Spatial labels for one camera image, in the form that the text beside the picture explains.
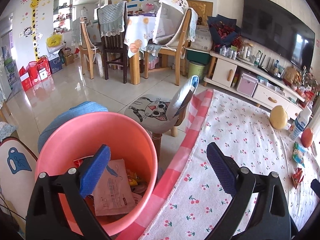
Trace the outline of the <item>pink paper packet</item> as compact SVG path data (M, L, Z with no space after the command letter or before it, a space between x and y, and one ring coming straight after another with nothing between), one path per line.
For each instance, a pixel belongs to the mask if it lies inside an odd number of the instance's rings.
M136 207L123 159L108 162L93 191L93 199L96 216L127 214Z

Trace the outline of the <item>black television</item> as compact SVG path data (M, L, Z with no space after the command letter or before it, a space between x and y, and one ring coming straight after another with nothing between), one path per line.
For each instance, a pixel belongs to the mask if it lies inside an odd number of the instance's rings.
M315 33L294 14L271 0L244 0L241 34L310 70Z

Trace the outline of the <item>green waste bin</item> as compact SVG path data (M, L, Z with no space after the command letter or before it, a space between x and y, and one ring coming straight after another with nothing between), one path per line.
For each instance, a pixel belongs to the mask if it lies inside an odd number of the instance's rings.
M189 61L189 67L188 67L188 78L197 75L200 80L204 78L206 72L206 65L194 62L194 61Z

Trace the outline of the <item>blue cartoon snack wrapper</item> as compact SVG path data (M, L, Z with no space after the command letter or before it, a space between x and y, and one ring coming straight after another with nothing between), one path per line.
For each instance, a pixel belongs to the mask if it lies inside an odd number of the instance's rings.
M302 147L298 142L294 142L293 145L293 154L292 157L294 161L301 165L302 167L305 167L304 165L304 156L305 156L305 149Z

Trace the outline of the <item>small red snack wrapper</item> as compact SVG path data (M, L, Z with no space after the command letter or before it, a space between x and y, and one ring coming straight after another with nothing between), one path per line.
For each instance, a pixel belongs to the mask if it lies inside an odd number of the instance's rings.
M298 189L299 185L304 179L302 168L297 168L296 173L291 175L292 183L295 189Z

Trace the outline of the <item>white milk bottle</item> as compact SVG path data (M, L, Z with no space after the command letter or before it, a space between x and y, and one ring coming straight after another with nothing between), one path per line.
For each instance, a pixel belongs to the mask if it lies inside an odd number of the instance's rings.
M306 128L309 123L312 111L309 107L305 107L296 117L292 125L289 127L289 138L295 141Z

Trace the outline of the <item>dark wooden chair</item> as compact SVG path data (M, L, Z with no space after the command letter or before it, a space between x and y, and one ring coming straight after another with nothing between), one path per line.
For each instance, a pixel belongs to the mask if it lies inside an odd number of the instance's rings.
M106 5L97 10L97 16L105 79L108 79L109 65L116 64L122 67L123 83L127 83L129 58L128 46L124 43L127 29L127 2Z

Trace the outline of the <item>cherry print tablecloth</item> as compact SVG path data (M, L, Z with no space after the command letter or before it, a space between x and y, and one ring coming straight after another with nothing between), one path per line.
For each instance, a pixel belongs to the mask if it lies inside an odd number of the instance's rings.
M319 178L313 153L305 150L302 163L296 162L287 128L277 130L266 111L207 89L193 97L177 153L145 210L119 239L205 239L214 231L235 191L227 188L229 173L208 160L210 144L236 164L236 174L277 176L295 226L306 225L319 203L311 188Z

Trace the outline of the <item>cat print stool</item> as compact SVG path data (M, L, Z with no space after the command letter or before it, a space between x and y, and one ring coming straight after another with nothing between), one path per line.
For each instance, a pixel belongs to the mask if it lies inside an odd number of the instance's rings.
M159 144L163 133L183 121L199 81L197 75L191 76L172 99L145 94L131 103L124 114L149 131L153 142Z

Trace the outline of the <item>pink plastic trash bucket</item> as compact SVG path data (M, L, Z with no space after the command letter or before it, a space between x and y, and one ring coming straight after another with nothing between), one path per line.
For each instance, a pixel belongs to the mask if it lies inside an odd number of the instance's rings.
M142 213L157 179L157 153L147 131L135 120L113 112L88 113L60 126L46 141L38 157L35 176L47 172L60 175L74 167L73 161L94 155L101 145L111 149L113 160L123 159L148 187L136 207L119 220L99 217L98 222L111 236L128 228Z

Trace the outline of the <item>red apple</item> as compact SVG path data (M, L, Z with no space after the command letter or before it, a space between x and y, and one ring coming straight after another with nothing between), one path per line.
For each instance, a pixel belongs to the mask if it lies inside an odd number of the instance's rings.
M308 148L312 145L313 142L313 132L311 128L306 128L301 135L301 142L305 148Z

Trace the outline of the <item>dark red flower bouquet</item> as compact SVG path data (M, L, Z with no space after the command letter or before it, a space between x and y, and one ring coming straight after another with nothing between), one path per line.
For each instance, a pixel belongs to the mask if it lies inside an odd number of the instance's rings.
M219 14L215 17L208 16L207 23L213 41L213 51L218 53L223 46L240 48L241 28L236 25L236 22L236 19Z

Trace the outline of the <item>light wooden chair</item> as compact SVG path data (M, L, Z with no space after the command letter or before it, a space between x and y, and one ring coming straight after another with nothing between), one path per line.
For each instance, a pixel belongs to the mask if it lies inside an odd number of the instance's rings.
M173 56L175 60L175 85L180 85L180 72L181 72L181 56L183 51L186 48L187 41L187 32L189 29L189 25L191 22L192 9L188 8L183 16L183 20L181 22L181 31L177 32L178 35L178 44L177 46L170 45L156 45L156 44L148 44L144 51L144 78L147 79L149 77L149 72L158 72L170 69L168 67L168 56ZM160 68L155 68L149 70L149 56L153 55L162 55L162 66Z
M100 77L104 77L104 68L100 49L91 42L85 20L82 16L80 17L80 35L81 44L79 45L79 49L82 74L85 74L85 67L87 67L89 78L94 79L94 64L96 63L98 65Z

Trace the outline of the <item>pink storage box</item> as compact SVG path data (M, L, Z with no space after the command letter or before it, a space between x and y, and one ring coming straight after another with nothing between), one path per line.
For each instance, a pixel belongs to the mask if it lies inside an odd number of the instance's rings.
M256 78L256 76L248 72L241 72L236 90L242 94L252 97L257 84L258 79Z

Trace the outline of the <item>red gift bags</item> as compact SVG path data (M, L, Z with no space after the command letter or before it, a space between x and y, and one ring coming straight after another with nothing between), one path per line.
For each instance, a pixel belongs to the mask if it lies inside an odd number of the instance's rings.
M39 61L31 61L22 67L18 74L24 91L31 89L36 84L51 76L48 57L42 56Z

